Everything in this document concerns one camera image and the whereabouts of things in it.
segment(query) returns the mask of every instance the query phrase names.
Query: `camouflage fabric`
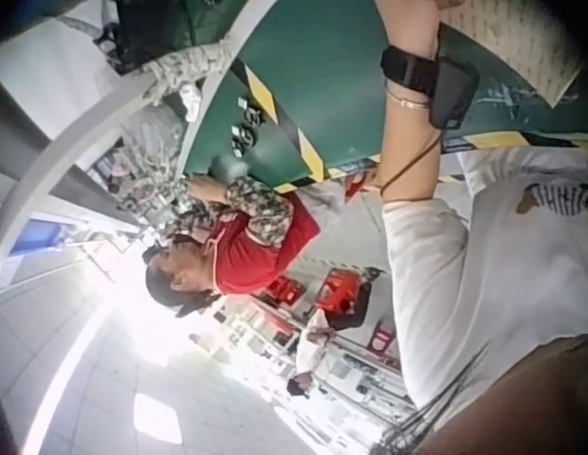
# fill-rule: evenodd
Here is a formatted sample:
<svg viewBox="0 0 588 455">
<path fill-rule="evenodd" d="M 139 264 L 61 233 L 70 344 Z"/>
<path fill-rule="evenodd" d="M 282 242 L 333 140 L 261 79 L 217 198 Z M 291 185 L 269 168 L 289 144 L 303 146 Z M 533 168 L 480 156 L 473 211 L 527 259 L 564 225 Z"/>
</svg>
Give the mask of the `camouflage fabric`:
<svg viewBox="0 0 588 455">
<path fill-rule="evenodd" d="M 239 177 L 227 187 L 227 204 L 195 200 L 190 210 L 164 229 L 167 236 L 212 229 L 221 216 L 237 210 L 249 215 L 248 234 L 263 246 L 280 246 L 292 222 L 291 202 L 264 183 Z"/>
</svg>

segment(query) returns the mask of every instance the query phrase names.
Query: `red vest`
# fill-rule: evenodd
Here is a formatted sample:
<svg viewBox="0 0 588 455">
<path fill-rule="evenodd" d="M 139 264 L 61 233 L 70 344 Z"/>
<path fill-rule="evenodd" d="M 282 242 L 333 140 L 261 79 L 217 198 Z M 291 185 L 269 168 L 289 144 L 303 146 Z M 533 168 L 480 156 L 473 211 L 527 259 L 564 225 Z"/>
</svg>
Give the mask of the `red vest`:
<svg viewBox="0 0 588 455">
<path fill-rule="evenodd" d="M 225 215 L 210 236 L 216 242 L 214 282 L 222 294 L 249 294 L 271 284 L 296 259 L 320 229 L 295 193 L 284 195 L 293 205 L 292 224 L 280 248 L 262 246 L 246 233 L 249 216 Z"/>
</svg>

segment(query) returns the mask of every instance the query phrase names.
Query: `striped graphic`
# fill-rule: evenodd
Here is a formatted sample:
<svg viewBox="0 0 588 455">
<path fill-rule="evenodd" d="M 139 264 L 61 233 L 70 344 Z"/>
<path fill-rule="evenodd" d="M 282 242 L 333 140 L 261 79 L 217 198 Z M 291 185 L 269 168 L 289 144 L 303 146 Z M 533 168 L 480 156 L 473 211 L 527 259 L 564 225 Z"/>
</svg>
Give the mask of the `striped graphic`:
<svg viewBox="0 0 588 455">
<path fill-rule="evenodd" d="M 318 154 L 313 144 L 304 135 L 304 132 L 296 126 L 296 123 L 288 116 L 284 108 L 275 100 L 270 90 L 253 71 L 240 59 L 235 59 L 230 70 L 246 86 L 251 96 L 263 111 L 265 111 L 266 115 L 282 130 L 309 170 L 309 176 L 280 185 L 275 188 L 277 192 L 294 191 L 297 188 L 322 182 L 325 179 L 338 178 L 351 173 L 367 171 L 375 168 L 380 162 L 380 155 L 372 155 L 347 164 L 326 167 L 320 154 Z M 474 152 L 497 147 L 517 146 L 588 149 L 588 140 L 568 140 L 519 131 L 499 131 L 480 135 L 446 138 L 442 143 L 442 154 L 456 154 L 459 152 Z M 442 183 L 461 182 L 465 181 L 465 177 L 463 175 L 443 175 L 439 178 L 439 181 Z"/>
</svg>

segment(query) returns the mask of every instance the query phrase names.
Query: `green work surface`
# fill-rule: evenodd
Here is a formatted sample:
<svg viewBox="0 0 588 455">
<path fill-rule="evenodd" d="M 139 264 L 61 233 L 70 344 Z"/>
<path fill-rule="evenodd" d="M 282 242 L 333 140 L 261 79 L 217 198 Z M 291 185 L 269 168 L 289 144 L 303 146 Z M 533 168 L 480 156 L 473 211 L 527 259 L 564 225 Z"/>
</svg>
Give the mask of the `green work surface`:
<svg viewBox="0 0 588 455">
<path fill-rule="evenodd" d="M 494 54 L 443 27 L 441 51 L 481 72 L 481 84 L 458 137 L 496 131 L 540 135 L 588 134 L 588 74 L 581 73 L 551 108 Z M 374 2 L 280 0 L 246 42 L 239 58 L 270 90 L 304 132 L 327 167 L 379 150 L 384 87 L 378 63 L 386 46 Z M 217 154 L 230 154 L 231 125 L 242 121 L 237 98 L 246 87 L 228 75 L 203 119 L 186 172 L 205 172 Z M 277 185 L 301 178 L 307 168 L 295 147 L 270 121 L 244 159 L 251 173 Z"/>
</svg>

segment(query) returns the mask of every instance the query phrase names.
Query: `paper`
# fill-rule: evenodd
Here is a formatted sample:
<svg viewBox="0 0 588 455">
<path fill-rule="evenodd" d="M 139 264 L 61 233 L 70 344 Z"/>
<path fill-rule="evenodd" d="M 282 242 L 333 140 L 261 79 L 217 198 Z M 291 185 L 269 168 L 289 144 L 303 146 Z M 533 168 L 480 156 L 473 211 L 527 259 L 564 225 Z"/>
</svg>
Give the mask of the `paper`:
<svg viewBox="0 0 588 455">
<path fill-rule="evenodd" d="M 564 28 L 540 2 L 467 0 L 460 7 L 442 10 L 441 20 L 499 56 L 551 107 L 582 68 Z"/>
</svg>

